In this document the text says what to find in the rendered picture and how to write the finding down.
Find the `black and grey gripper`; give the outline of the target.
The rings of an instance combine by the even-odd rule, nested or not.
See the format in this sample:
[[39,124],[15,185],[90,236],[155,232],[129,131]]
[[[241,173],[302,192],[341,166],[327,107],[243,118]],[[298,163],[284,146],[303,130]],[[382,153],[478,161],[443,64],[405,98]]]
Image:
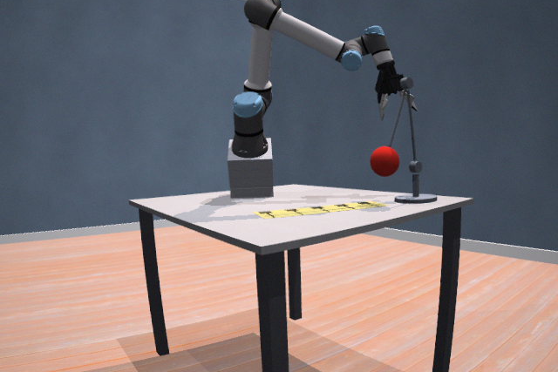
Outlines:
[[[403,94],[403,88],[400,86],[400,79],[404,78],[404,76],[403,76],[403,74],[398,75],[396,73],[394,64],[395,64],[395,62],[393,60],[393,61],[390,61],[390,62],[385,62],[385,63],[377,65],[377,69],[382,70],[383,73],[384,73],[384,79],[383,79],[383,81],[381,81],[382,83],[381,83],[380,88],[378,90],[378,107],[379,107],[379,113],[380,113],[381,120],[383,120],[384,108],[387,106],[387,103],[388,103],[387,96],[390,96],[391,93],[397,94],[398,90],[399,90],[399,96],[400,97],[402,97],[402,94]],[[389,85],[389,87],[388,87],[388,85]],[[389,93],[389,94],[387,94],[387,93]],[[418,109],[413,102],[414,97],[411,94],[410,94],[410,99],[411,99],[412,109],[417,111]]]

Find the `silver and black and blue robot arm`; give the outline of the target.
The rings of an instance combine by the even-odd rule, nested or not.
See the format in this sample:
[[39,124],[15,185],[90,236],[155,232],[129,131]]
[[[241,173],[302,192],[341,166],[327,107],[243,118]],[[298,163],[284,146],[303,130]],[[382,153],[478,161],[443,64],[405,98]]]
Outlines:
[[342,42],[282,12],[281,8],[281,0],[247,0],[244,5],[245,15],[252,25],[252,34],[248,80],[244,82],[243,93],[233,101],[235,136],[232,152],[238,157],[259,157],[269,149],[263,132],[263,115],[273,98],[272,84],[269,82],[273,30],[338,61],[347,71],[357,70],[363,62],[363,56],[370,53],[376,66],[393,61],[379,26],[364,30],[362,37]]

